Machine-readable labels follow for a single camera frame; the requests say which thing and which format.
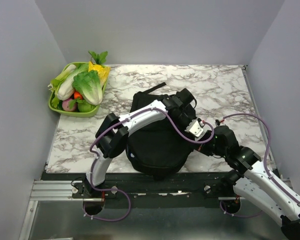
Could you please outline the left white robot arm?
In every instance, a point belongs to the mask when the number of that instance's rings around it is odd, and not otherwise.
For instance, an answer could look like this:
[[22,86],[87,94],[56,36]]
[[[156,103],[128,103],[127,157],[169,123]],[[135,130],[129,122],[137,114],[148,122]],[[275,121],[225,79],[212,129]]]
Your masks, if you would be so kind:
[[195,137],[185,130],[196,118],[194,100],[186,88],[173,95],[138,92],[128,114],[108,114],[95,135],[96,157],[83,191],[97,197],[111,161],[121,153],[136,171],[155,180],[177,173],[193,150],[187,140]]

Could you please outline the black student backpack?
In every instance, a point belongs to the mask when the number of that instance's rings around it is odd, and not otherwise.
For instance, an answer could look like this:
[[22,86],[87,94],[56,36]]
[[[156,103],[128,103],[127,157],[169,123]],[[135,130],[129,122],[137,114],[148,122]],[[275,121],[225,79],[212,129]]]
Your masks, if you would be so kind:
[[[159,95],[151,92],[165,85],[163,82],[135,93],[129,112],[132,113],[152,103]],[[196,111],[190,103],[182,110],[182,117],[190,117],[190,121],[196,117]],[[167,118],[153,122],[133,133],[128,138],[125,149],[132,167],[138,172],[152,176],[156,181],[177,173],[192,151],[192,143],[183,139]]]

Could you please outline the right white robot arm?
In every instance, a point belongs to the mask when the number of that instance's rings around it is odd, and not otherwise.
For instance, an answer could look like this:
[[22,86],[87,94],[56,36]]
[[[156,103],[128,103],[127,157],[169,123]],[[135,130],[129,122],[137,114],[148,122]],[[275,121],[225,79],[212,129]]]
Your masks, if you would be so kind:
[[211,192],[239,195],[253,203],[279,226],[289,240],[300,240],[300,195],[268,169],[251,148],[239,145],[226,125],[207,130],[198,151],[222,157],[231,167]]

